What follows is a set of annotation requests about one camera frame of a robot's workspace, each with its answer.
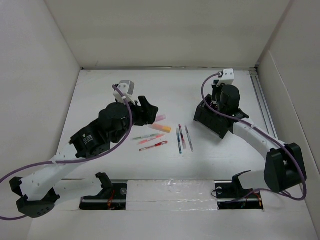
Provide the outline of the pink highlighter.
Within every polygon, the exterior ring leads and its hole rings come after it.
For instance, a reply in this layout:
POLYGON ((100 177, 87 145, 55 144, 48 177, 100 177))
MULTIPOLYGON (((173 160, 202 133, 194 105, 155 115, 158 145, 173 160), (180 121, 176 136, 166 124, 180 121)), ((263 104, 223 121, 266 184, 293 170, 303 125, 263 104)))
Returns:
POLYGON ((160 122, 160 121, 163 121, 167 118, 167 116, 165 114, 162 114, 162 115, 158 115, 155 119, 155 122, 160 122))

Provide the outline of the orange highlighter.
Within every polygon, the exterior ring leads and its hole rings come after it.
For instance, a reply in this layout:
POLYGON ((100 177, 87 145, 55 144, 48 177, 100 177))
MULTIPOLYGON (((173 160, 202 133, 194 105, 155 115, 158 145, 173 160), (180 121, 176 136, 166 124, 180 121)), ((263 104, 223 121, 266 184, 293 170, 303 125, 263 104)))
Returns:
POLYGON ((170 133, 172 130, 172 128, 170 126, 161 125, 161 124, 157 124, 157 123, 151 124, 148 127, 153 130, 157 130, 157 131, 164 132, 164 133, 170 133))

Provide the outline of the green gel pen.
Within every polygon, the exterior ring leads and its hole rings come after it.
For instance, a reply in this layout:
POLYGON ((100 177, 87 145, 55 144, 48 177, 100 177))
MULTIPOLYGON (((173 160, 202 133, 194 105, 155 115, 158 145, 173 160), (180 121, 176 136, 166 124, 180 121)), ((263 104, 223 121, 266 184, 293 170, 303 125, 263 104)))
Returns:
POLYGON ((131 140, 132 141, 136 141, 136 140, 141 140, 141 139, 147 139, 147 138, 151 138, 151 137, 155 137, 157 136, 158 133, 153 133, 153 134, 147 134, 147 135, 142 135, 142 136, 138 136, 138 137, 134 137, 131 140))

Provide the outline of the pink gel pen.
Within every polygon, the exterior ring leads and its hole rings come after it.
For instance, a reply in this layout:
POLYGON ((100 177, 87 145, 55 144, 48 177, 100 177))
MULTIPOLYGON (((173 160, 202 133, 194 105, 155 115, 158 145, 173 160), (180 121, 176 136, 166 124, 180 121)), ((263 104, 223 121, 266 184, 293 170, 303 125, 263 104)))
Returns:
POLYGON ((149 137, 149 138, 147 138, 147 139, 144 139, 144 140, 142 140, 142 141, 139 141, 139 142, 137 143, 137 145, 142 145, 142 144, 148 143, 148 142, 150 142, 150 141, 153 141, 153 140, 162 138, 163 136, 165 136, 164 133, 162 133, 162 134, 156 134, 156 135, 151 136, 151 137, 149 137))

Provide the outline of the black pen holder box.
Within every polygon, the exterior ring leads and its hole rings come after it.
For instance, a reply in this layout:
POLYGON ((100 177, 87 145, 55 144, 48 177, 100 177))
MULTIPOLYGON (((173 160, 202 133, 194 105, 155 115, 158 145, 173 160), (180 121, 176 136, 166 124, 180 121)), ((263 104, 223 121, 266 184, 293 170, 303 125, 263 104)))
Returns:
MULTIPOLYGON (((218 110, 217 105, 212 103, 212 96, 210 94, 205 96, 205 100, 214 110, 218 110)), ((244 113, 240 108, 232 117, 245 120, 249 119, 249 115, 244 113)), ((205 105, 204 100, 197 106, 193 120, 212 130, 221 139, 223 139, 228 132, 233 134, 234 123, 238 122, 214 113, 205 105)))

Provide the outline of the blue gel pen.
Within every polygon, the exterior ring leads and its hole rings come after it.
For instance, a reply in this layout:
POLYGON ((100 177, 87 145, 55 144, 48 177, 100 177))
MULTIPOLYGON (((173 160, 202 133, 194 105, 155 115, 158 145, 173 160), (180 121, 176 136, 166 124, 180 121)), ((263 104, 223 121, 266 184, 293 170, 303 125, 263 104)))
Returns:
POLYGON ((181 145, 181 139, 180 139, 180 131, 178 128, 176 128, 176 136, 177 136, 177 144, 178 144, 178 150, 179 154, 182 154, 182 145, 181 145))

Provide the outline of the grey gel pen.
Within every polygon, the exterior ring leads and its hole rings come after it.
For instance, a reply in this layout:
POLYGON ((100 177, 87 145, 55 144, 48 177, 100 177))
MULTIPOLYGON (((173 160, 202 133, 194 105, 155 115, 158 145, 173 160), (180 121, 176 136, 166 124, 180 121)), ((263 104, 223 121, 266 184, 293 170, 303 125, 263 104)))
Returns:
POLYGON ((187 140, 188 140, 188 143, 189 143, 190 150, 193 153, 194 152, 194 148, 193 148, 190 132, 188 130, 187 125, 185 125, 184 127, 185 127, 185 132, 186 132, 186 135, 187 135, 187 140))

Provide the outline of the dark red gel pen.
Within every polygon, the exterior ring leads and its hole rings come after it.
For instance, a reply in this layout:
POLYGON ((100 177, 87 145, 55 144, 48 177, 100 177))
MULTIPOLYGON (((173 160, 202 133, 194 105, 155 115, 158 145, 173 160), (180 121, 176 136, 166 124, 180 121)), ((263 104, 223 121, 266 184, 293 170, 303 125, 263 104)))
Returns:
POLYGON ((186 146, 186 142, 185 142, 185 138, 184 138, 184 135, 183 135, 183 130, 182 130, 182 125, 181 124, 178 124, 178 129, 179 129, 179 133, 180 133, 180 137, 181 137, 182 147, 183 147, 184 150, 186 150, 187 146, 186 146))

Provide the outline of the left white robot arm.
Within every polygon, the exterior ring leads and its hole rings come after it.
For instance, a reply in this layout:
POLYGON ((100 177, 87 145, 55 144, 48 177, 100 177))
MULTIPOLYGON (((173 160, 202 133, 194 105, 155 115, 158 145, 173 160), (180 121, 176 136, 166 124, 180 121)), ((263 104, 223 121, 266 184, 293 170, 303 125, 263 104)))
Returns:
POLYGON ((120 184, 113 184, 103 171, 84 179, 68 180, 67 176, 90 159, 109 153, 112 143, 123 143, 133 126, 153 124, 158 111, 145 96, 137 101, 119 98, 109 104, 96 120, 76 132, 50 163, 29 176, 10 180, 11 191, 20 197, 18 211, 35 219, 76 198, 107 200, 118 196, 120 184))

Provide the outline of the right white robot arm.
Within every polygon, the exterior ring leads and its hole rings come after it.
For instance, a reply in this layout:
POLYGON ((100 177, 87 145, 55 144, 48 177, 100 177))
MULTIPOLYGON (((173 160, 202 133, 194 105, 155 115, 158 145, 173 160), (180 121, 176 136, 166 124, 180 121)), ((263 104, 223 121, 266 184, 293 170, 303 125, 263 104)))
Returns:
POLYGON ((263 183, 274 193, 284 194, 294 186, 302 185, 307 195, 307 173, 301 148, 296 143, 287 144, 270 136, 257 127, 248 115, 240 109, 240 92, 231 84, 212 85, 210 107, 219 120, 226 123, 226 129, 246 141, 265 160, 263 183))

